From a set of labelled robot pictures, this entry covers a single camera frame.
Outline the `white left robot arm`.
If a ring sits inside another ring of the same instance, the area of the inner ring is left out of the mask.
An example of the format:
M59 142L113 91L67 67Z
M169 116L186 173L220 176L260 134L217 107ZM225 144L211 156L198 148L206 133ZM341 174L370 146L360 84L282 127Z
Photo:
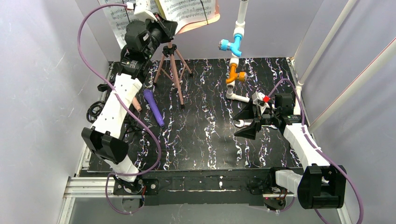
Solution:
M120 139L127 109L142 88L151 57L162 43L173 40L178 23L155 15L156 20L135 20L126 26L121 50L121 67L115 77L110 95L90 128L82 130L82 138L90 151L111 166L118 177L134 182L138 168L128 156L129 145Z

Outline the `pink microphone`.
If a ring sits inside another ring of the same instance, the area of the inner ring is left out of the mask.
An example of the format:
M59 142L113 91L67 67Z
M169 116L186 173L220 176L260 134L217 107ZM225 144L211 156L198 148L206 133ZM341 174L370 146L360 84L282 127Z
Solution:
M132 99L132 105L133 105L133 107L135 108L136 111L140 112L142 110L141 105L140 105L140 103L139 103L139 101L137 100L136 97L134 97Z

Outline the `black tripod mic stand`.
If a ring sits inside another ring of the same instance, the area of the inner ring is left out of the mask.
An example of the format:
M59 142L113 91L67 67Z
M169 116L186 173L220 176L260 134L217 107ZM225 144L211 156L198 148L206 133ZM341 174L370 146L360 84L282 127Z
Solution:
M90 107L86 112L86 119L88 120L88 122L93 124L97 119L105 118L103 112L105 103L106 103L105 101L100 100L90 105ZM132 118L132 116L128 113L126 113L122 125L125 127L125 134L133 133L137 131L143 131L143 129L138 126L137 121L134 118Z

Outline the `purple microphone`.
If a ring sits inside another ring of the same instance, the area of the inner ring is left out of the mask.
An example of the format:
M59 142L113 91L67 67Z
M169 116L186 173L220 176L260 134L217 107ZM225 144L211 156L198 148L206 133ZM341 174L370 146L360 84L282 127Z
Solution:
M159 108L158 108L158 106L157 106L157 104L155 102L153 92L148 90L148 89L145 89L143 91L143 95L144 95L145 100L148 102L149 107L150 107L150 109L151 109L151 111L152 111L152 113L153 113L158 125L160 127L163 127L164 126L164 120L163 120L163 117L162 117L162 115L161 115L161 113L159 111Z

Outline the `black round-base mic stand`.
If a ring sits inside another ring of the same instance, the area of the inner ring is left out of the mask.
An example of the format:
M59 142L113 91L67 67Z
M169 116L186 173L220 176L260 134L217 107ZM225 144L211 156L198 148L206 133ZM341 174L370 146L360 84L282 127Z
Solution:
M99 92L106 92L106 91L112 91L112 88L108 84L99 84L97 86L97 90Z

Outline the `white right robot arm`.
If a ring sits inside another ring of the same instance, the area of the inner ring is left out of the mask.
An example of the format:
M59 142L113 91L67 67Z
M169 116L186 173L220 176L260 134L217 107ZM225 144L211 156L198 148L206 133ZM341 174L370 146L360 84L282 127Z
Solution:
M236 137L255 140L262 127L274 126L289 142L304 169L300 175L291 168L271 168L268 176L261 182L251 184L250 189L286 190L298 198L304 209L341 208L346 188L345 170L330 164L320 155L321 149L308 133L303 117L293 113L293 102L290 93L276 94L274 103L268 96L255 93L247 105L233 116L233 120L240 123L248 120L235 132Z

